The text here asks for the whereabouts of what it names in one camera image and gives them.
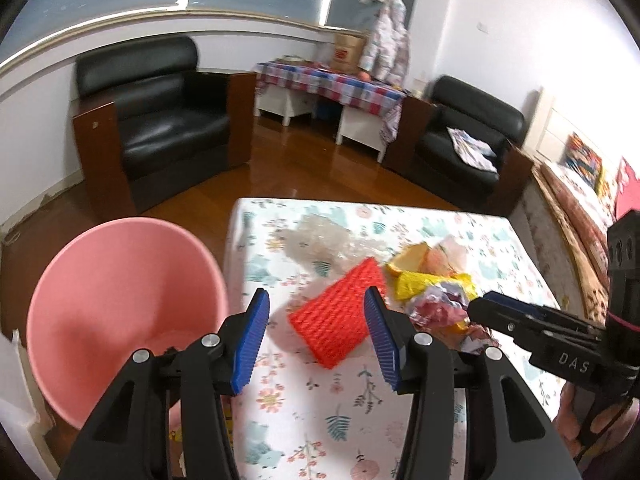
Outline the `floral bear tablecloth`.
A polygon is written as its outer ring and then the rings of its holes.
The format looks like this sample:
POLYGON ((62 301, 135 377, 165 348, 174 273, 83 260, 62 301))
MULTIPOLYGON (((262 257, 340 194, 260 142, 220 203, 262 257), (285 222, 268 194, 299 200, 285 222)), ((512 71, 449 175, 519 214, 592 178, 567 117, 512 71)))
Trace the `floral bear tablecloth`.
POLYGON ((574 479, 562 380, 480 318, 553 298, 509 221, 242 198, 224 260, 248 329, 232 377, 243 479, 574 479))

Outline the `brown paper bag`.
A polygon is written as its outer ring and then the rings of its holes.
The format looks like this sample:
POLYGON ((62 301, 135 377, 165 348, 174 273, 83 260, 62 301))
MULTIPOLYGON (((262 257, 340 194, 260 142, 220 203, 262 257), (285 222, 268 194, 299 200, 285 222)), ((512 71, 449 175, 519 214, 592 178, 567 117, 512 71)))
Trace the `brown paper bag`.
POLYGON ((330 62, 332 72, 356 74, 359 70, 358 63, 366 42, 366 37, 336 34, 334 36, 334 51, 330 62))

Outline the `red foam fruit net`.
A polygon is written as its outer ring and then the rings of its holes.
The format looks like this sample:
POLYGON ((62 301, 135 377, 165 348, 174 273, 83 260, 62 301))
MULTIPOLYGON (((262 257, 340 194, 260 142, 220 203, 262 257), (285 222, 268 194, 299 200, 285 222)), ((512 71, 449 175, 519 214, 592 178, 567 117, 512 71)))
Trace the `red foam fruit net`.
POLYGON ((322 367, 332 370, 368 336, 363 300, 371 286, 386 295, 385 278, 373 257, 288 315, 292 329, 322 367))

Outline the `pink translucent plastic bag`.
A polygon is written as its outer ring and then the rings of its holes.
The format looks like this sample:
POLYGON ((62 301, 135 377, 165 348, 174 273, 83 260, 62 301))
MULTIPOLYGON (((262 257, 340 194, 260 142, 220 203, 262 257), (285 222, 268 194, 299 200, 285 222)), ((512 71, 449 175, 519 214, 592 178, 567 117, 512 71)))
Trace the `pink translucent plastic bag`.
POLYGON ((425 272, 435 275, 463 273, 468 258, 468 250, 448 235, 432 247, 426 255, 425 272))

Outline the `pink plastic trash bin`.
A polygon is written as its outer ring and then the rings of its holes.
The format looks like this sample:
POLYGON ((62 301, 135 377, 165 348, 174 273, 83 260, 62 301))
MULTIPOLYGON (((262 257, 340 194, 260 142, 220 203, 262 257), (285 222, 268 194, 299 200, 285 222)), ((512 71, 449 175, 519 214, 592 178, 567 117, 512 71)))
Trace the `pink plastic trash bin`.
POLYGON ((41 275, 27 315, 29 362, 50 407, 79 429, 136 350, 182 350, 229 313, 220 267, 190 231, 145 217, 106 222, 41 275))

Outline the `colourful pillow on bed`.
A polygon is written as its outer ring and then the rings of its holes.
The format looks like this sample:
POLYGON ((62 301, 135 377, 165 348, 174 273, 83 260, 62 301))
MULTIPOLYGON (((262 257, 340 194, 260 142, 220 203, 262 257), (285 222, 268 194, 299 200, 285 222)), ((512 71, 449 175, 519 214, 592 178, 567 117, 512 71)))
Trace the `colourful pillow on bed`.
POLYGON ((590 188, 597 188, 603 169, 602 158, 577 133, 567 138, 562 164, 574 170, 590 188))

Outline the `plaid checkered tablecloth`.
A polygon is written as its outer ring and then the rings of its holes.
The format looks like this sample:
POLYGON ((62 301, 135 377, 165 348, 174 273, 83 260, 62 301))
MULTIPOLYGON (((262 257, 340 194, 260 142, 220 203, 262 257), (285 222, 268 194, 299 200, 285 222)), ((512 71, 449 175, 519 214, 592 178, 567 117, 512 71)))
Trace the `plaid checkered tablecloth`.
POLYGON ((389 144, 396 140, 402 101, 406 96, 401 90, 303 65, 263 62, 254 67, 254 72, 259 89, 275 86, 306 92, 381 118, 382 141, 389 144))

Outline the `hanging floral padded jacket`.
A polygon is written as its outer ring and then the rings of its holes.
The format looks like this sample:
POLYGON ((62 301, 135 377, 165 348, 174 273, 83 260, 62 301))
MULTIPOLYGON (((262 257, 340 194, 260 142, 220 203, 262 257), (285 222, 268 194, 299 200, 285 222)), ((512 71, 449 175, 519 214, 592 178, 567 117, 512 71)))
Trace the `hanging floral padded jacket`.
POLYGON ((371 80, 401 89, 410 58, 410 37, 406 29, 407 8, 402 0, 384 0, 358 63, 371 80))

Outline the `white wooden headboard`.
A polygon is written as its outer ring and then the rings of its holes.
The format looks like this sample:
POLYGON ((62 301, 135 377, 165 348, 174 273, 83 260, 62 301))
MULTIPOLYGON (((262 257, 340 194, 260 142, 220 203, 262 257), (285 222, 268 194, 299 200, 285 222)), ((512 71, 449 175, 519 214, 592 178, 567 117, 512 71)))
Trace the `white wooden headboard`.
POLYGON ((567 114, 555 104, 554 95, 542 88, 525 139, 527 153, 537 160, 560 162, 572 134, 567 114))

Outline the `white low desk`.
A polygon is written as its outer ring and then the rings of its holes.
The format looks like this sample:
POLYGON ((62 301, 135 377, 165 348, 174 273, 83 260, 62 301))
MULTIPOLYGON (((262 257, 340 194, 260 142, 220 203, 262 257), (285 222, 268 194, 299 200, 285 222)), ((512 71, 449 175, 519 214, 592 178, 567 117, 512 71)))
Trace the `white low desk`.
POLYGON ((379 164, 385 156, 387 143, 382 138, 383 119, 355 107, 305 91, 267 84, 256 91, 254 105, 254 115, 259 117, 263 114, 278 116, 284 128, 297 117, 310 116, 335 130, 336 145, 347 141, 364 146, 375 153, 379 164))

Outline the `clear crumpled plastic wrap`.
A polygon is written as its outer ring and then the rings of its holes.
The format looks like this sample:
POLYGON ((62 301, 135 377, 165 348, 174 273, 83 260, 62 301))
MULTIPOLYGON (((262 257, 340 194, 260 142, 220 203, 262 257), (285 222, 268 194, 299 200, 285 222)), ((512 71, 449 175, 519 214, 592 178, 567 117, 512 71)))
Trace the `clear crumpled plastic wrap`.
POLYGON ((344 274, 367 258, 380 262, 387 255, 384 242, 354 234, 318 214, 304 214, 295 228, 280 229, 277 239, 288 258, 325 278, 344 274))

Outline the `orange fruit on desk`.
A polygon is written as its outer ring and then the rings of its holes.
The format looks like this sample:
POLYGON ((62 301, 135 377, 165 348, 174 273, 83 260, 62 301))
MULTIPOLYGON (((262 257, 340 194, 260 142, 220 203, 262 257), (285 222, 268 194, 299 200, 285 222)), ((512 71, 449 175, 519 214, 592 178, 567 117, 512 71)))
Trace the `orange fruit on desk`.
POLYGON ((365 82, 369 82, 369 81, 371 80, 371 76, 370 76, 370 74, 369 74, 369 73, 367 73, 367 72, 365 72, 364 70, 362 70, 362 71, 359 73, 358 78, 359 78, 360 80, 362 80, 362 81, 365 81, 365 82))

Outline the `orange peel piece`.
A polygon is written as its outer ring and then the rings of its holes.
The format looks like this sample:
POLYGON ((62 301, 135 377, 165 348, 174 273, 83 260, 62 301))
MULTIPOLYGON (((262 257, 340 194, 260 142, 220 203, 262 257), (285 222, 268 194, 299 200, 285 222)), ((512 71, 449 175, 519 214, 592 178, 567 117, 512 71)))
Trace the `orange peel piece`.
POLYGON ((387 261, 386 270, 393 276, 399 276, 402 272, 423 272, 430 250, 426 243, 408 245, 387 261))

